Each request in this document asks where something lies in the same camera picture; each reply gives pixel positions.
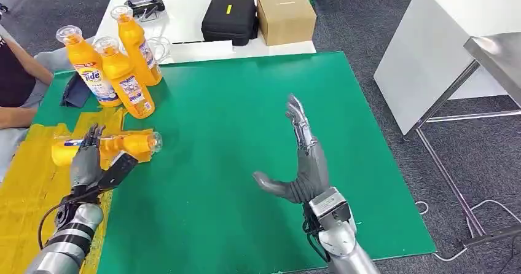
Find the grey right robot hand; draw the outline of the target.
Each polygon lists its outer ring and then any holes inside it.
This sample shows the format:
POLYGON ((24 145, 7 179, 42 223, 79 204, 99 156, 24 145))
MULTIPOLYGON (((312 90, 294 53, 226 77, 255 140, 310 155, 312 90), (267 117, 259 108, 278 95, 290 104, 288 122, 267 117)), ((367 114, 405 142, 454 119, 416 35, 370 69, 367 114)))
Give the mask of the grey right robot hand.
POLYGON ((261 171, 255 171, 253 178, 265 192, 291 203, 308 203, 330 187, 327 161, 319 140, 311 132, 303 105, 293 94, 289 95, 286 108, 297 143, 296 178, 276 181, 261 171))

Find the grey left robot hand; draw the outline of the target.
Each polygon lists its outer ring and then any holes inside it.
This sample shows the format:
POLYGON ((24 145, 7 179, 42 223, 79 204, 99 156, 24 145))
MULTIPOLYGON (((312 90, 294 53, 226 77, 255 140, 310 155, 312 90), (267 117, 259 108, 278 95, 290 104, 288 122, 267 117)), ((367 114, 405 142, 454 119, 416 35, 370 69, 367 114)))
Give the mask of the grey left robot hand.
POLYGON ((94 123, 85 134, 70 167, 71 192, 82 195, 89 186, 100 179, 100 141, 104 126, 94 123))

